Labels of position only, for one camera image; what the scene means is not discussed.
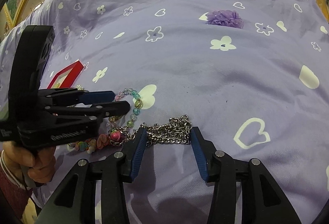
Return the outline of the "red knit sleeve forearm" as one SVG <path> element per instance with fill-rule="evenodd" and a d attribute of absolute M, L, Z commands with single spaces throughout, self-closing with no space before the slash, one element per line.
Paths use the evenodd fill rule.
<path fill-rule="evenodd" d="M 1 191 L 15 216 L 22 219 L 32 190 L 27 190 L 9 170 L 4 161 L 4 151 L 1 152 Z"/>

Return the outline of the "person's left hand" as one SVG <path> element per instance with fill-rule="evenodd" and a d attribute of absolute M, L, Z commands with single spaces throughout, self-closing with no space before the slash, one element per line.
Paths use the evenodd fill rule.
<path fill-rule="evenodd" d="M 3 162 L 16 179 L 23 183 L 22 166 L 28 167 L 27 174 L 35 182 L 48 183 L 55 174 L 55 147 L 42 149 L 34 156 L 14 142 L 3 142 Z"/>

